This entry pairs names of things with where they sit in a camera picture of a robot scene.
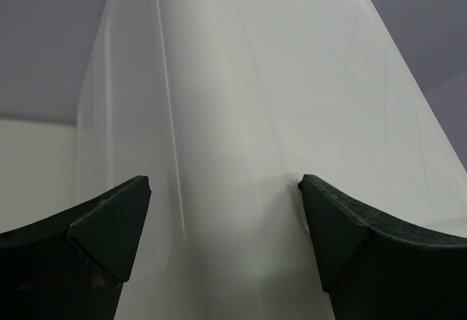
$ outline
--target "cream wall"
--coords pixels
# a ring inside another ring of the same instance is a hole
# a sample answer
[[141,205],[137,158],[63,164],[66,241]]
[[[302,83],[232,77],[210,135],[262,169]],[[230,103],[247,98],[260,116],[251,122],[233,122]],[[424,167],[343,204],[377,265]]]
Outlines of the cream wall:
[[74,205],[76,128],[0,120],[0,233]]

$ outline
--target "white plastic container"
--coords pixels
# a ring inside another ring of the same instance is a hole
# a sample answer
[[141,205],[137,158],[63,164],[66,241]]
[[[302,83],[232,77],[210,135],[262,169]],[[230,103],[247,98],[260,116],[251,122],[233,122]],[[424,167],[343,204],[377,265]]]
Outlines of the white plastic container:
[[333,319],[304,173],[467,233],[467,174],[369,0],[107,0],[77,158],[77,202],[150,177],[116,319]]

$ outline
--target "translucent plastic bin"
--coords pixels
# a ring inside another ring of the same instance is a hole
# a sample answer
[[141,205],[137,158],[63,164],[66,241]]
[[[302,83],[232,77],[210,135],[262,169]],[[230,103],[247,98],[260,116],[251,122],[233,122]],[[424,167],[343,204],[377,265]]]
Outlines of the translucent plastic bin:
[[77,111],[77,202],[153,190],[116,319],[333,319],[304,173],[467,233],[466,172],[370,0],[108,0]]

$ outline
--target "scratched plastic surface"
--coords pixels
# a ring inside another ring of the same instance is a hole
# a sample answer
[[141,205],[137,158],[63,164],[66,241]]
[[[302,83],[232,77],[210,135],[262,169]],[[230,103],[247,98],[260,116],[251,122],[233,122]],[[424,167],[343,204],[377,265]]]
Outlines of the scratched plastic surface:
[[116,319],[333,319],[304,173],[467,235],[466,172],[369,0],[108,0],[78,130],[78,202],[153,189]]

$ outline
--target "white wall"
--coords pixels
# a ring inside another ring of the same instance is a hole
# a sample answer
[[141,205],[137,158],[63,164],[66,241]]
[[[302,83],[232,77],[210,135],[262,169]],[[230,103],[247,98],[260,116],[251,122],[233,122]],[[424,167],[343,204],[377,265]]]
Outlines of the white wall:
[[439,124],[467,167],[467,70],[425,92]]
[[0,233],[74,205],[76,128],[0,120]]

